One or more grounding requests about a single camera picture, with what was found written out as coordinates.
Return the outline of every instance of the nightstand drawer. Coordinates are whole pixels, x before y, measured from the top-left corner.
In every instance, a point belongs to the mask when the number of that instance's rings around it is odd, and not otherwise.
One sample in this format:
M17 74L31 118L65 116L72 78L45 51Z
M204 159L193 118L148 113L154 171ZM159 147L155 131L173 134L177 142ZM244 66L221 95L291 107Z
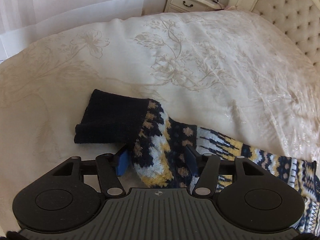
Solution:
M206 6L194 0L171 0L171 4L188 12L201 12L206 10Z
M169 9L167 12L182 13L183 11L169 6Z

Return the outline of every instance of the white duvet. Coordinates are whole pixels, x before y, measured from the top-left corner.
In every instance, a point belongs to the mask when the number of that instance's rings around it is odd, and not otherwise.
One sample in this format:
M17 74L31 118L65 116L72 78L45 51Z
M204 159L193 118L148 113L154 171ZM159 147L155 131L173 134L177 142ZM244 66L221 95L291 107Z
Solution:
M305 55L241 11L160 14L85 25L41 39L0 65L0 225L14 196L72 155L97 88L160 101L170 117L274 154L319 157L319 80Z

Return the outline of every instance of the upholstered headboard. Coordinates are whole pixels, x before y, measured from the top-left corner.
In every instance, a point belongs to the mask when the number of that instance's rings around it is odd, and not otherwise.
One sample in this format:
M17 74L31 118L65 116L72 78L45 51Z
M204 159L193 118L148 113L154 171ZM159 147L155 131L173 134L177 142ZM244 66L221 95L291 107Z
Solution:
M265 18L320 67L320 0L229 0Z

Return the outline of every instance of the logo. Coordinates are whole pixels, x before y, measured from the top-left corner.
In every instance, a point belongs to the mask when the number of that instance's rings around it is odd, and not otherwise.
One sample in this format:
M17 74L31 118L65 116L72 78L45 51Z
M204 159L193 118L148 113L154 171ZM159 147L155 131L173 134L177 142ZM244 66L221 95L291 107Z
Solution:
M161 196L161 195L163 194L163 192L160 191L160 190L157 190L157 191L155 192L155 194L156 194L157 196Z

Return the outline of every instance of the drawer handle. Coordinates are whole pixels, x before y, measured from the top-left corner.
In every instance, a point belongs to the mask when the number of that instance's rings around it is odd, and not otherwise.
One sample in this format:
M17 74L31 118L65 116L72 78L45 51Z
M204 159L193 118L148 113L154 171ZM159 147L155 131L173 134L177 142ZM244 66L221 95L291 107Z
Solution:
M193 7L193 4L190 4L190 6L186 5L186 1L183 1L183 5L186 6L186 7Z

